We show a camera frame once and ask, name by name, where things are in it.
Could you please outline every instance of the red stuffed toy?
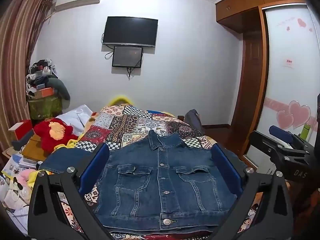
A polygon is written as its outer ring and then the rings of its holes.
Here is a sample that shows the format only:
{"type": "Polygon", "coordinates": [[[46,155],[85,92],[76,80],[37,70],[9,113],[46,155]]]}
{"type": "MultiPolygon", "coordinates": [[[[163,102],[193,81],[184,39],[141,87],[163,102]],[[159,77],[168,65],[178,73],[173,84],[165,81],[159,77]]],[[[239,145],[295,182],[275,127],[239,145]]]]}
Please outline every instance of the red stuffed toy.
{"type": "Polygon", "coordinates": [[[72,133],[73,127],[66,125],[62,120],[53,118],[49,121],[42,121],[33,130],[41,137],[41,148],[52,153],[54,147],[59,144],[66,145],[70,139],[78,139],[72,133]]]}

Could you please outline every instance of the green bag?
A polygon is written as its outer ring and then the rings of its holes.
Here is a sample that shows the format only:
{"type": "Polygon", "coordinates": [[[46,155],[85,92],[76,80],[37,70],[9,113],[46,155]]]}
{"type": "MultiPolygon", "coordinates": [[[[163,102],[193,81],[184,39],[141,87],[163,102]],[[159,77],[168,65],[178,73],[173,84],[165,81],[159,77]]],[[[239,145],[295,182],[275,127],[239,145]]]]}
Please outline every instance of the green bag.
{"type": "Polygon", "coordinates": [[[30,118],[34,120],[57,116],[62,111],[61,98],[57,95],[39,99],[29,99],[30,118]]]}

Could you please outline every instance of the black screen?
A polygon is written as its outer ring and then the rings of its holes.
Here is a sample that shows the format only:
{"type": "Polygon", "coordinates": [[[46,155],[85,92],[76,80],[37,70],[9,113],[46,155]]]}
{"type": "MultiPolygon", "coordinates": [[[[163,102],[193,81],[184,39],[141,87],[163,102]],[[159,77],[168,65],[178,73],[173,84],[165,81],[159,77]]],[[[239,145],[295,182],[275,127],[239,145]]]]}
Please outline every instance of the black screen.
{"type": "Polygon", "coordinates": [[[115,46],[113,51],[113,67],[141,67],[142,48],[115,46]]]}
{"type": "Polygon", "coordinates": [[[155,47],[158,20],[134,17],[108,17],[103,44],[155,47]]]}

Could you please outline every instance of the jacket collar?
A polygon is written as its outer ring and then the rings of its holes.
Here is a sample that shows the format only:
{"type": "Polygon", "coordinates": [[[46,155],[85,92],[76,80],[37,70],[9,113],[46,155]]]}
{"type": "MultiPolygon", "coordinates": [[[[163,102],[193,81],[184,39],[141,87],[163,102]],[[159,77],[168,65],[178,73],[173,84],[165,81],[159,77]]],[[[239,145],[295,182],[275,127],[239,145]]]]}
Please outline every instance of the jacket collar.
{"type": "Polygon", "coordinates": [[[163,147],[176,147],[180,144],[186,146],[184,141],[182,141],[177,132],[169,136],[158,136],[153,130],[148,133],[149,143],[151,150],[155,150],[160,146],[163,147]]]}

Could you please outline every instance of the sliding door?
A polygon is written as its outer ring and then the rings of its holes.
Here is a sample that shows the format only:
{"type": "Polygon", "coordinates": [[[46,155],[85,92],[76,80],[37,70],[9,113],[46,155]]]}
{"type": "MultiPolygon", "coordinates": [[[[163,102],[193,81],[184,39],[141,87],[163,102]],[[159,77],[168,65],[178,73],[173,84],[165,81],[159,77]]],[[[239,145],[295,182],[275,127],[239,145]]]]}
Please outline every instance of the sliding door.
{"type": "MultiPolygon", "coordinates": [[[[265,10],[269,36],[269,74],[257,131],[274,139],[276,125],[300,134],[311,126],[307,141],[316,138],[317,96],[320,93],[320,52],[315,25],[306,5],[284,5],[265,10]]],[[[262,173],[272,166],[269,157],[250,147],[246,157],[262,173]]]]}

